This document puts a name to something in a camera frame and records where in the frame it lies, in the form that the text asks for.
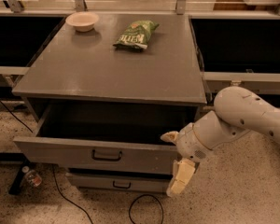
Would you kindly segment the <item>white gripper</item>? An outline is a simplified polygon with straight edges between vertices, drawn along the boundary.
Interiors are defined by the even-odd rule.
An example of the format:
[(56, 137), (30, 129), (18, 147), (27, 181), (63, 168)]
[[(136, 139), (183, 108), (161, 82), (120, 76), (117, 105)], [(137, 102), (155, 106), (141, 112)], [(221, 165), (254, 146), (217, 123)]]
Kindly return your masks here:
[(169, 197), (180, 194), (195, 173), (195, 163), (204, 161), (213, 149), (203, 139), (206, 129), (198, 122), (190, 123), (182, 130), (164, 133), (161, 140), (175, 143), (178, 153), (183, 157), (173, 163), (173, 177), (168, 185), (166, 194)]

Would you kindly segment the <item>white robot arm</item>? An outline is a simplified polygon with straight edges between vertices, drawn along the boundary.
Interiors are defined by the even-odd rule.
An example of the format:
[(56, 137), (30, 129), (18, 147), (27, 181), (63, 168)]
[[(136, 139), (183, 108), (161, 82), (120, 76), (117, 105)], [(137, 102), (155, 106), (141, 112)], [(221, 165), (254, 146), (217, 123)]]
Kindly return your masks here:
[(175, 144), (181, 155), (173, 164), (166, 190), (170, 197), (181, 193), (195, 171), (214, 148), (237, 140), (248, 132), (266, 135), (280, 145), (280, 109), (242, 87), (221, 90), (214, 109), (180, 131), (164, 133), (161, 140)]

